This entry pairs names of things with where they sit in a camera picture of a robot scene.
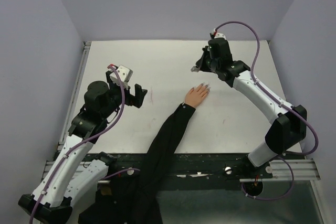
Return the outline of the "aluminium rail frame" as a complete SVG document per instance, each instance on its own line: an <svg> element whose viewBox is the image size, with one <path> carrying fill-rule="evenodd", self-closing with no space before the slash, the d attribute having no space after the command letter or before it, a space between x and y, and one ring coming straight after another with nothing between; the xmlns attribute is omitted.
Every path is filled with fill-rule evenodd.
<svg viewBox="0 0 336 224"><path fill-rule="evenodd" d="M133 71L130 84L147 89L143 105L127 107L120 121L101 136L92 153L145 153L164 120L201 83L211 88L186 130L179 154L249 153L265 140L269 120L243 94L213 73L191 72L202 55L204 40L92 41L77 70L66 103L64 127L83 105L87 86L104 80L109 64Z"/></svg>

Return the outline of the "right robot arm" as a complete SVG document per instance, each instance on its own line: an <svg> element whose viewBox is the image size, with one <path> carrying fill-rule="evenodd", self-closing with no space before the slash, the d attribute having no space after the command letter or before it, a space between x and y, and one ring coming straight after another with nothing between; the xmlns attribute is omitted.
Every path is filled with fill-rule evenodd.
<svg viewBox="0 0 336 224"><path fill-rule="evenodd" d="M306 137L307 110L301 105L293 106L263 87L262 82L252 76L249 66L241 60L233 60L229 42L225 38L210 39L202 51L192 71L216 74L219 80L248 98L271 125L265 141L250 152L248 161L241 165L241 171L246 177L255 177L262 165Z"/></svg>

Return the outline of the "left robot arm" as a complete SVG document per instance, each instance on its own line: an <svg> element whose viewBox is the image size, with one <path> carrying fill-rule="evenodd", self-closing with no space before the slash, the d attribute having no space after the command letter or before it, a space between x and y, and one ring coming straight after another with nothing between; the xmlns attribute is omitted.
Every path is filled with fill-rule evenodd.
<svg viewBox="0 0 336 224"><path fill-rule="evenodd" d="M65 143L47 175L31 194L22 195L19 206L29 222L66 223L79 199L101 179L116 175L115 159L100 153L77 175L82 160L98 138L120 120L125 106L140 108L146 89L128 85L133 71L123 65L109 65L106 81L94 81L84 94L84 105L73 118Z"/></svg>

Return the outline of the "mannequin hand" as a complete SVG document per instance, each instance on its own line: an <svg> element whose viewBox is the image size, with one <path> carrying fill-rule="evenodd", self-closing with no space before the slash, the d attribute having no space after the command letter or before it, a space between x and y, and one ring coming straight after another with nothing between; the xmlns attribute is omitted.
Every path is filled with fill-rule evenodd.
<svg viewBox="0 0 336 224"><path fill-rule="evenodd" d="M201 83L197 87L190 89L190 91L186 94L183 103L193 108L197 108L206 99L209 92L209 84Z"/></svg>

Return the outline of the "metal sheet panel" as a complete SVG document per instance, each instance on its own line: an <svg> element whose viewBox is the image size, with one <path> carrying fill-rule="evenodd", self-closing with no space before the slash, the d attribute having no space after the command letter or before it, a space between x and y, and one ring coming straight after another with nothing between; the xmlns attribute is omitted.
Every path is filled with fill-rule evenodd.
<svg viewBox="0 0 336 224"><path fill-rule="evenodd" d="M242 191L162 191L157 197L164 223L322 223L311 184L295 183L276 201L247 198Z"/></svg>

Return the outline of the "black sleeve forearm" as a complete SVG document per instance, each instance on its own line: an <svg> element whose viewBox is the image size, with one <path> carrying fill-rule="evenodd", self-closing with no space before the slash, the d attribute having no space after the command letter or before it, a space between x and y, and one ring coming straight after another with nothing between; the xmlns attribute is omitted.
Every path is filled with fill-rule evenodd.
<svg viewBox="0 0 336 224"><path fill-rule="evenodd" d="M79 223L162 223L156 195L195 108L182 103L166 119L134 176L111 178L110 195L96 192L94 204L83 211Z"/></svg>

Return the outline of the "glitter nail polish bottle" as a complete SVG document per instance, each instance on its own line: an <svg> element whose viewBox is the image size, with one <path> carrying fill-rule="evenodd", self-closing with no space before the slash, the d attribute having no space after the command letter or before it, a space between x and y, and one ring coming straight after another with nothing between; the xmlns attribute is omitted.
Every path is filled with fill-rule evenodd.
<svg viewBox="0 0 336 224"><path fill-rule="evenodd" d="M198 66L193 66L191 68L191 72L199 72L200 71L200 68Z"/></svg>

